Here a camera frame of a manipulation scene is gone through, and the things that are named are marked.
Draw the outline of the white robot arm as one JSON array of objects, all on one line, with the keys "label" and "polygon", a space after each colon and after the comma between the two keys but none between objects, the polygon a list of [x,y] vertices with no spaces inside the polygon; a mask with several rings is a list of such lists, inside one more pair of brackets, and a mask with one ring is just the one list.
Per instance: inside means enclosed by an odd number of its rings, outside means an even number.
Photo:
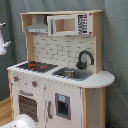
[{"label": "white robot arm", "polygon": [[[0,56],[6,53],[6,48],[10,41],[4,42],[1,27],[6,26],[5,23],[0,23]],[[26,114],[17,116],[12,122],[1,126],[0,128],[37,128],[34,120]]]}]

